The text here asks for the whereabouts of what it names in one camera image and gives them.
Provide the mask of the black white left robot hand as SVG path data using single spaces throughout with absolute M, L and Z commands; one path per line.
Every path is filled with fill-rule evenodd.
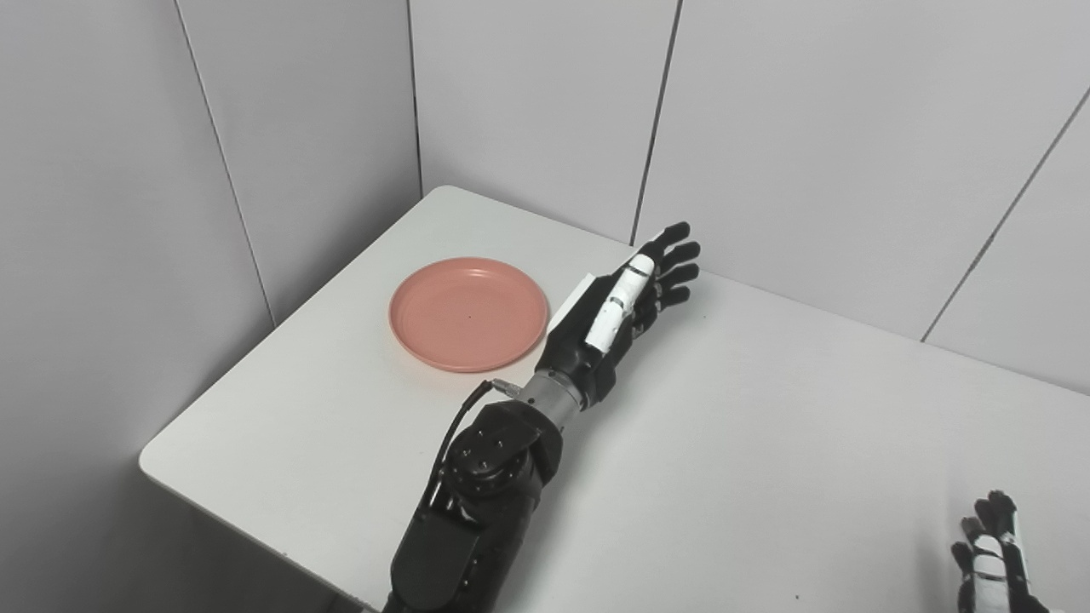
M 610 275 L 589 277 L 570 296 L 535 369 L 570 384 L 580 409 L 611 390 L 617 365 L 662 311 L 689 300 L 701 252 L 690 233 L 685 221 L 666 226 Z

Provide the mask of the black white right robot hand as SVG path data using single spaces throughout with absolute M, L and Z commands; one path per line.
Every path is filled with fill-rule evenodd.
M 964 539 L 950 544 L 961 572 L 958 612 L 1050 612 L 1031 592 L 1024 531 L 1012 496 L 990 491 L 976 500 L 973 510 L 959 522 Z

